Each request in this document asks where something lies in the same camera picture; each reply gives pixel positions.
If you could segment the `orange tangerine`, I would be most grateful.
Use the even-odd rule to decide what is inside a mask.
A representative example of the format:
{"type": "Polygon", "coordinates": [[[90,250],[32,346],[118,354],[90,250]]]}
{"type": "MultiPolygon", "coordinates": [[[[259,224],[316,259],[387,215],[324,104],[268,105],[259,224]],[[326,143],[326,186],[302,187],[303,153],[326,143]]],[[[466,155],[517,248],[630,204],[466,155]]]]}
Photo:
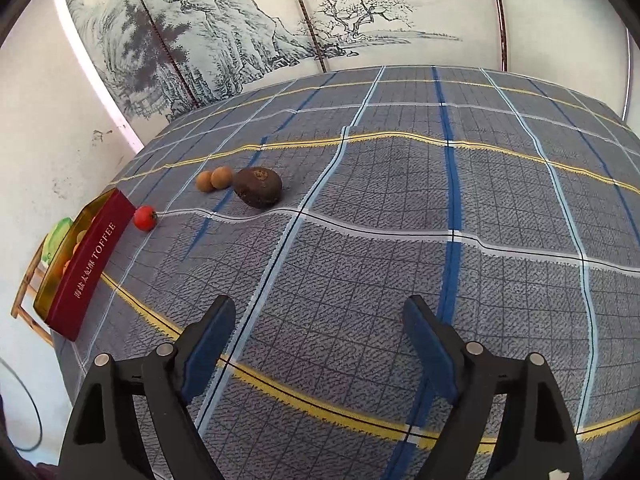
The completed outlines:
{"type": "Polygon", "coordinates": [[[88,230],[82,230],[77,234],[77,236],[76,236],[76,244],[80,244],[82,242],[82,240],[84,239],[87,231],[88,230]]]}
{"type": "Polygon", "coordinates": [[[63,264],[63,266],[62,266],[62,275],[63,275],[63,276],[65,275],[65,273],[66,273],[67,269],[70,267],[70,265],[72,264],[72,262],[73,262],[73,260],[72,260],[72,259],[70,259],[70,260],[67,260],[67,261],[66,261],[66,263],[64,263],[64,264],[63,264]]]}

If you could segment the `green tissue pack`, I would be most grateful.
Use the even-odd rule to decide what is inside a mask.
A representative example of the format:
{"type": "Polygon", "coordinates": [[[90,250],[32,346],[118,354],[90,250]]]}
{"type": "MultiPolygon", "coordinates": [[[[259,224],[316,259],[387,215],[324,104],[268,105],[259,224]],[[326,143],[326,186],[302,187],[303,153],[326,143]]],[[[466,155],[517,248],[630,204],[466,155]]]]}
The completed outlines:
{"type": "Polygon", "coordinates": [[[66,237],[67,232],[73,225],[71,218],[65,217],[55,223],[50,229],[46,238],[43,241],[41,261],[45,266],[48,266],[53,257],[55,256],[58,248],[62,244],[62,241],[66,237]]]}

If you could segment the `wooden chair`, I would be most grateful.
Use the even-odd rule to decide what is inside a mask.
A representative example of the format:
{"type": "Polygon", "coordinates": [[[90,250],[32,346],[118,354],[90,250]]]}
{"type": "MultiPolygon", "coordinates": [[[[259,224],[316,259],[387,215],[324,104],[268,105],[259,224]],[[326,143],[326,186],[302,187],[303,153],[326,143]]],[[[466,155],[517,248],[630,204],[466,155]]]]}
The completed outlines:
{"type": "Polygon", "coordinates": [[[40,242],[34,255],[30,258],[15,294],[10,315],[12,318],[24,321],[40,339],[50,347],[53,347],[53,339],[50,332],[38,320],[38,314],[35,312],[38,289],[46,275],[46,270],[44,270],[42,263],[43,245],[44,240],[40,242]]]}

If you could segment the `small red fruit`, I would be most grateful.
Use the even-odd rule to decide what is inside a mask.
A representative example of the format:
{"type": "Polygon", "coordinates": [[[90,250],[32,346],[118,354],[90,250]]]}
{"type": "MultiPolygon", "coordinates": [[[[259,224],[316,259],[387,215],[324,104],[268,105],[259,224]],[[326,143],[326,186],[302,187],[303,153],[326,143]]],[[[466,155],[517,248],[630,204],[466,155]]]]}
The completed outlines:
{"type": "Polygon", "coordinates": [[[142,232],[151,232],[157,225],[157,213],[149,205],[139,207],[132,217],[134,226],[142,232]]]}

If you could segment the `dark brown avocado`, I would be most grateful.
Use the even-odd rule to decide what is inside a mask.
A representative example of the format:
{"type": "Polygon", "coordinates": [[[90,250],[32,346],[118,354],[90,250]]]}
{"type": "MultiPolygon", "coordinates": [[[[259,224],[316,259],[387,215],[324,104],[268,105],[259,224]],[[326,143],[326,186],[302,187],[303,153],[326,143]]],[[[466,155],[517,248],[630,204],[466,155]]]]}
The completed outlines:
{"type": "Polygon", "coordinates": [[[248,206],[266,209],[280,200],[282,180],[272,169],[248,167],[233,177],[233,191],[248,206]]]}

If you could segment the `landscape painted folding screen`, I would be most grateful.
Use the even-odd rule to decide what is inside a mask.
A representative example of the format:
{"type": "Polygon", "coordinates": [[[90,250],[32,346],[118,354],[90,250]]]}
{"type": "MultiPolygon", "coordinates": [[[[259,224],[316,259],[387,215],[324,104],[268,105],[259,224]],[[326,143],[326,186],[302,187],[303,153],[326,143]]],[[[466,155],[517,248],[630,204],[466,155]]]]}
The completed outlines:
{"type": "Polygon", "coordinates": [[[142,140],[247,91],[373,65],[503,70],[639,125],[639,44],[608,0],[65,0],[142,140]]]}

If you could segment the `gold metal tin box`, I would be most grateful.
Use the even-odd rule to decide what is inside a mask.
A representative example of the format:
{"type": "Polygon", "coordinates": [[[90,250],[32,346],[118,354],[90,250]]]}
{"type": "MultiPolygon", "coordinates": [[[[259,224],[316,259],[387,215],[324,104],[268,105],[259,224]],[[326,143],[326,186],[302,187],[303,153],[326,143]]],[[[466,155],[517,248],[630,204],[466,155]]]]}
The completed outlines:
{"type": "Polygon", "coordinates": [[[136,208],[112,188],[81,209],[38,289],[35,311],[52,332],[74,341],[96,284],[136,208]],[[88,230],[80,244],[76,236],[88,230]],[[73,262],[62,275],[67,260],[73,262]]]}

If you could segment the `plaid grey tablecloth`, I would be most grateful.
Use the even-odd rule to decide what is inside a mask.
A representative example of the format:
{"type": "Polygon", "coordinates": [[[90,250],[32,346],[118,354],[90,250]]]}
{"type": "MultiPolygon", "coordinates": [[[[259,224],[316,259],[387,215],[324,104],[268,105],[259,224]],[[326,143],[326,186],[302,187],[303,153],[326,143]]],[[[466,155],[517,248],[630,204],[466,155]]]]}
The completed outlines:
{"type": "Polygon", "coordinates": [[[235,329],[190,405],[228,479],[410,479],[449,408],[402,326],[413,294],[497,356],[542,354],[599,479],[639,426],[639,140],[601,102],[492,70],[344,70],[186,114],[111,180],[128,228],[81,332],[92,359],[175,340],[219,295],[235,329]],[[195,178],[282,180],[272,207],[195,178]]]}

